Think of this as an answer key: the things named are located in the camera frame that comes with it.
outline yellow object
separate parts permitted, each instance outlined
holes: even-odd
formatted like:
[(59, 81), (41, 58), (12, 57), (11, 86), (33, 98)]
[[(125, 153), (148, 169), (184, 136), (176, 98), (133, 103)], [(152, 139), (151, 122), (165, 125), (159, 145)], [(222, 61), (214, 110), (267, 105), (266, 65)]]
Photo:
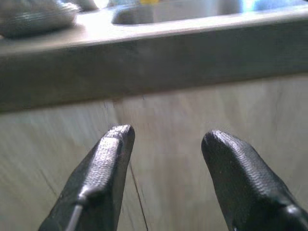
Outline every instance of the yellow object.
[(156, 4), (159, 0), (140, 0), (141, 4)]

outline sink basin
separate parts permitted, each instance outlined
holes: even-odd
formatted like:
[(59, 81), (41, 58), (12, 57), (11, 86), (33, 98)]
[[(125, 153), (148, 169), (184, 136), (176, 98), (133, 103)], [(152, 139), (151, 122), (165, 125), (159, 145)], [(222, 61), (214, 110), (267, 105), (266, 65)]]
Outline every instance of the sink basin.
[(282, 9), (308, 4), (305, 0), (170, 0), (128, 7), (115, 14), (113, 24), (151, 24), (218, 15)]

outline kitchen counter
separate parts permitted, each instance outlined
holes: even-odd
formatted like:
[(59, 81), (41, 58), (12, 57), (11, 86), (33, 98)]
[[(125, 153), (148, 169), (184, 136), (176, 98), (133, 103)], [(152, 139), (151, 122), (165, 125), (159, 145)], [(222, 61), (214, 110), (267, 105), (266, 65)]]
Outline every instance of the kitchen counter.
[(137, 26), (117, 9), (72, 28), (0, 38), (0, 111), (308, 71), (308, 7)]

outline wood panel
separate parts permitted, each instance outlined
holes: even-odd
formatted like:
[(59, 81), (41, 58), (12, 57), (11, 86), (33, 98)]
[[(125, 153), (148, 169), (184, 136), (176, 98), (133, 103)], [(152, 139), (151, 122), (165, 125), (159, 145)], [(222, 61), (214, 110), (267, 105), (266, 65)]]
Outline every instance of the wood panel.
[(200, 147), (213, 128), (250, 142), (308, 209), (307, 89), (302, 75), (117, 102), (136, 131), (131, 163), (149, 230), (227, 230)]
[[(37, 230), (72, 170), (117, 124), (111, 103), (0, 115), (0, 230)], [(145, 230), (128, 169), (118, 230)]]

